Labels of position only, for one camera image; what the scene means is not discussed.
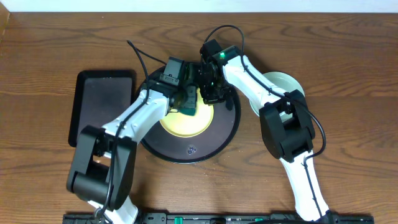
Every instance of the white wall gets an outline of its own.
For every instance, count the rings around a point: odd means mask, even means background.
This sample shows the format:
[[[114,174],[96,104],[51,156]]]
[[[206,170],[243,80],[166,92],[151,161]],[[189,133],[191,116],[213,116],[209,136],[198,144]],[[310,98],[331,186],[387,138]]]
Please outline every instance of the white wall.
[[[0,0],[10,12],[398,12],[398,0]]]

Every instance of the black round base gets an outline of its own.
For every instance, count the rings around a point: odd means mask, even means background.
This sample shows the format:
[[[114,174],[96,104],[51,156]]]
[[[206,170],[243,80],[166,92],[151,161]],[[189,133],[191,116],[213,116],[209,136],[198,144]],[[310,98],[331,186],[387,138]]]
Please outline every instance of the black round base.
[[[155,78],[156,72],[149,78]],[[157,122],[141,140],[144,147],[155,156],[170,162],[194,163],[209,159],[223,150],[232,140],[239,126],[241,106],[239,96],[233,90],[232,110],[227,109],[227,102],[213,105],[214,116],[210,125],[197,136],[181,138],[167,132]]]

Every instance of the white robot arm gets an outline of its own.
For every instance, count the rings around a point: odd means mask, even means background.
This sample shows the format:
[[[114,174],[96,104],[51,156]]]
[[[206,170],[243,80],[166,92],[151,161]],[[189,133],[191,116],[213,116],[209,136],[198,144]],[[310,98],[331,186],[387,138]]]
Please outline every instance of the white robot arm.
[[[248,70],[250,70],[258,80],[263,82],[263,84],[267,85],[269,88],[272,88],[281,95],[286,92],[280,87],[275,86],[262,73],[254,68],[246,56],[243,57],[243,60],[248,66]],[[247,98],[249,98],[253,104],[253,109],[257,110],[257,112],[259,109],[264,107],[266,103],[274,103],[280,99],[278,96],[270,94],[266,89],[264,89],[264,87],[258,84],[257,81],[255,81],[247,72],[244,71],[240,56],[236,56],[235,58],[229,60],[228,63],[223,66],[223,73],[228,83],[234,85],[236,88],[241,90]],[[315,221],[320,218],[318,208],[313,199],[312,191],[307,180],[307,174],[302,164],[304,158],[311,154],[313,154],[312,151],[305,151],[299,156],[296,156],[294,158],[294,162],[292,163],[287,162],[283,158],[279,159],[285,167],[287,176],[292,186],[296,203],[296,211],[306,221]],[[312,158],[307,161],[307,165],[321,213],[322,215],[325,215],[329,208],[320,192]]]
[[[119,127],[120,121],[122,121],[128,114],[134,111],[146,97],[147,90],[141,90],[138,99],[120,116],[108,124],[104,124],[102,128],[105,129],[105,133],[114,136]],[[129,137],[134,142],[139,143],[150,128],[159,120],[163,119],[169,110],[169,99],[155,90],[149,90],[149,98],[147,103],[143,105],[137,112],[135,112],[131,118],[127,121],[123,131],[121,131],[119,137]],[[105,152],[106,157],[110,158],[111,154]],[[95,208],[102,208],[103,205],[89,200],[88,203]],[[138,208],[131,202],[130,196],[124,201],[119,209],[113,211],[106,210],[105,215],[112,220],[113,223],[134,223],[138,214]]]

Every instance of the wire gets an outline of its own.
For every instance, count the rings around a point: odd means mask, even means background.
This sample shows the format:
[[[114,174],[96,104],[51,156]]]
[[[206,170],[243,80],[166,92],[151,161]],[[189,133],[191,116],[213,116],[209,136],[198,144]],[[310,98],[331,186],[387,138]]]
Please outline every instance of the wire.
[[[133,50],[135,51],[135,53],[137,54],[137,57],[142,65],[142,69],[144,70],[145,73],[145,81],[147,84],[147,93],[146,93],[146,97],[144,98],[144,100],[142,101],[141,104],[139,104],[136,109],[134,109],[131,113],[129,113],[129,115],[127,115],[120,123],[119,123],[119,127],[116,130],[116,134],[114,136],[114,142],[112,145],[112,152],[111,152],[111,166],[109,168],[109,185],[108,185],[108,191],[106,193],[106,200],[104,203],[104,206],[102,207],[102,209],[98,212],[95,213],[95,217],[104,217],[107,221],[109,221],[110,223],[112,223],[111,220],[108,220],[109,218],[105,215],[105,211],[106,208],[108,207],[108,204],[110,203],[111,200],[111,196],[112,196],[112,191],[113,191],[113,176],[114,176],[114,160],[116,157],[116,150],[117,150],[117,145],[118,145],[118,141],[119,141],[119,135],[120,132],[122,131],[123,127],[126,125],[127,121],[134,115],[134,113],[136,113],[142,106],[144,106],[147,103],[147,100],[149,98],[149,78],[148,78],[148,71],[147,68],[145,66],[144,61],[142,60],[141,56],[139,55],[139,51],[137,50],[137,48],[134,46],[134,44],[132,44],[132,42],[130,40],[127,40],[127,43],[133,48]]]
[[[242,32],[242,30],[241,30],[240,28],[238,28],[238,27],[236,27],[236,26],[234,26],[234,25],[222,25],[222,26],[219,26],[219,27],[215,28],[213,31],[211,31],[211,33],[207,36],[205,42],[207,42],[207,40],[211,37],[211,35],[214,34],[217,30],[219,30],[219,29],[221,29],[221,28],[224,28],[224,27],[231,27],[231,28],[236,29],[237,31],[239,31],[239,33],[240,33],[241,36],[242,36],[242,47],[241,47],[241,55],[240,55],[240,56],[241,56],[241,62],[242,62],[242,66],[243,66],[244,71],[246,71],[246,72],[250,75],[251,78],[253,78],[256,82],[258,82],[258,84],[260,84],[263,88],[265,88],[269,93],[271,93],[271,94],[273,94],[273,95],[275,95],[275,96],[278,96],[279,98],[281,98],[281,99],[283,99],[283,100],[286,100],[286,101],[288,101],[289,103],[291,103],[291,104],[293,104],[293,105],[295,105],[295,106],[301,107],[301,109],[303,109],[303,110],[314,120],[315,124],[318,126],[319,131],[321,132],[321,136],[322,136],[322,147],[321,147],[321,149],[320,149],[318,152],[316,152],[316,153],[314,153],[314,154],[312,154],[312,155],[309,155],[309,156],[305,157],[305,158],[304,158],[304,161],[303,161],[303,166],[304,166],[305,172],[306,172],[306,174],[307,174],[308,183],[310,184],[310,188],[311,188],[313,200],[315,201],[315,205],[317,206],[317,209],[318,209],[318,212],[319,212],[319,216],[322,217],[322,212],[321,212],[321,210],[320,210],[320,207],[319,207],[317,198],[316,198],[316,196],[315,196],[315,192],[314,192],[314,190],[313,190],[313,186],[312,186],[310,174],[309,174],[309,171],[308,171],[307,160],[309,160],[309,159],[311,159],[311,158],[314,158],[315,156],[319,156],[319,155],[322,154],[323,151],[325,150],[325,148],[326,148],[326,134],[325,134],[325,130],[323,130],[323,127],[322,127],[322,125],[320,124],[319,120],[308,110],[308,108],[307,108],[305,105],[301,104],[301,103],[298,102],[298,101],[292,100],[292,99],[290,99],[289,97],[286,97],[286,96],[284,96],[284,95],[281,95],[280,93],[275,92],[274,90],[272,90],[272,88],[269,88],[268,86],[266,86],[265,84],[263,84],[263,82],[261,82],[260,80],[258,80],[258,79],[250,72],[250,70],[248,69],[248,66],[244,63],[244,60],[243,60],[243,55],[244,55],[244,54],[243,54],[243,52],[244,52],[244,34],[243,34],[243,32]]]
[[[149,57],[149,58],[152,59],[152,60],[155,60],[155,61],[157,61],[157,62],[160,62],[160,63],[162,63],[162,64],[164,64],[164,65],[167,65],[167,63],[164,62],[164,61],[162,61],[161,59],[157,59],[157,58],[155,58],[154,56],[151,56],[151,55],[149,55],[149,54],[143,52],[143,51],[140,50],[140,49],[137,49],[137,51],[140,52],[141,54],[145,55],[146,57]]]
[[[97,208],[97,209],[94,211],[94,218],[98,216],[98,212],[100,212],[100,211],[101,211],[101,208]],[[104,217],[106,223],[112,223],[112,220],[111,220],[105,213],[103,214],[103,217]]]

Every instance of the wood grain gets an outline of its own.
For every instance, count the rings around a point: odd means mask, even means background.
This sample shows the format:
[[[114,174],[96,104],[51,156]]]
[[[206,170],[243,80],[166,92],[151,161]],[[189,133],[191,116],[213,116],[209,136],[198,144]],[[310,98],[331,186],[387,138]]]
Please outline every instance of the wood grain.
[[[315,159],[322,194],[340,213],[398,222],[398,20],[396,14],[13,13],[0,45],[0,219],[60,223],[92,211],[67,192],[67,137],[78,72],[142,68],[127,46],[166,60],[198,60],[207,34],[240,26],[262,72],[293,75],[322,122],[327,150]],[[240,44],[236,31],[215,34]],[[147,68],[159,67],[146,59]],[[170,212],[294,211],[285,170],[266,150],[241,96],[231,144],[201,163],[162,161],[139,146],[131,190],[139,207]],[[315,147],[320,139],[314,141]]]
[[[6,30],[10,12],[0,2],[0,43]]]

